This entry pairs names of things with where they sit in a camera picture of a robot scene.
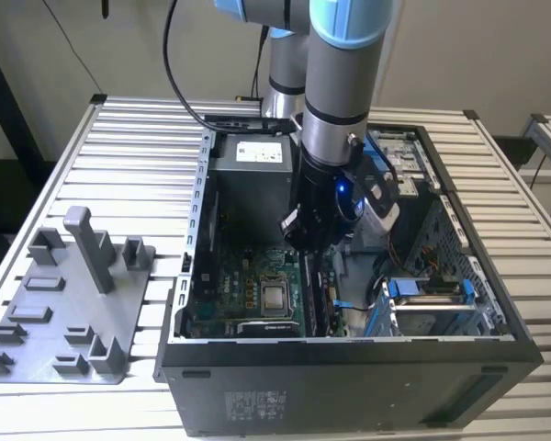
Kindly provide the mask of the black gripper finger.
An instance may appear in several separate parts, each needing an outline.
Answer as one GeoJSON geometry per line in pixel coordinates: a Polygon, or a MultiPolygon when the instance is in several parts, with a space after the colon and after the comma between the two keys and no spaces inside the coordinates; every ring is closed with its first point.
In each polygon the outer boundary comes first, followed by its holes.
{"type": "Polygon", "coordinates": [[[333,284],[332,251],[325,250],[319,257],[314,254],[306,254],[306,272],[308,283],[316,288],[317,283],[327,288],[333,284]]]}

